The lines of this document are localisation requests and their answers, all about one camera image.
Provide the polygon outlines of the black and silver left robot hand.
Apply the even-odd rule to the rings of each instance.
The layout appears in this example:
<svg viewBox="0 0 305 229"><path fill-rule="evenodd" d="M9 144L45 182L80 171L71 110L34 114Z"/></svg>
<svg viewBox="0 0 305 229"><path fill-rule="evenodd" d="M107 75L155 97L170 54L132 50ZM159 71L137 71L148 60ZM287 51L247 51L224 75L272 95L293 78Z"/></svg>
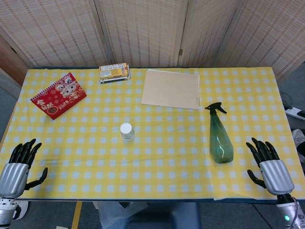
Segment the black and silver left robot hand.
<svg viewBox="0 0 305 229"><path fill-rule="evenodd" d="M47 177L48 169L44 168L39 179L27 182L29 171L35 159L36 153L42 143L35 143L32 139L24 144L18 144L12 151L8 163L5 164L0 175L0 197L18 198L25 190L30 190L41 183Z"/></svg>

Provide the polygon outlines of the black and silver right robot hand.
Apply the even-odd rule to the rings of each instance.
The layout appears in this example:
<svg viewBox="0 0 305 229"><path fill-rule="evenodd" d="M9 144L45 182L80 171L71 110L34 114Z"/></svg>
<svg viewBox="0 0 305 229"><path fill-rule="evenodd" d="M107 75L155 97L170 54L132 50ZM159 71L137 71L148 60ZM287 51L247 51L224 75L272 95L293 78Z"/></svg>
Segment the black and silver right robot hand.
<svg viewBox="0 0 305 229"><path fill-rule="evenodd" d="M247 170L250 179L257 185L268 190L275 196L290 194L295 186L284 162L274 146L269 142L258 141L252 138L252 144L247 142L257 166L259 167L262 179L258 179L252 170Z"/></svg>

